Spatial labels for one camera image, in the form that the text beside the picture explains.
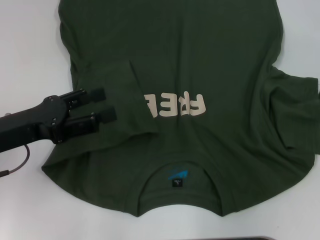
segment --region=dark green t-shirt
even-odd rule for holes
[[[140,216],[186,204],[220,216],[301,181],[320,153],[315,78],[276,69],[275,0],[62,0],[73,88],[103,87],[117,121],[42,167],[89,203]]]

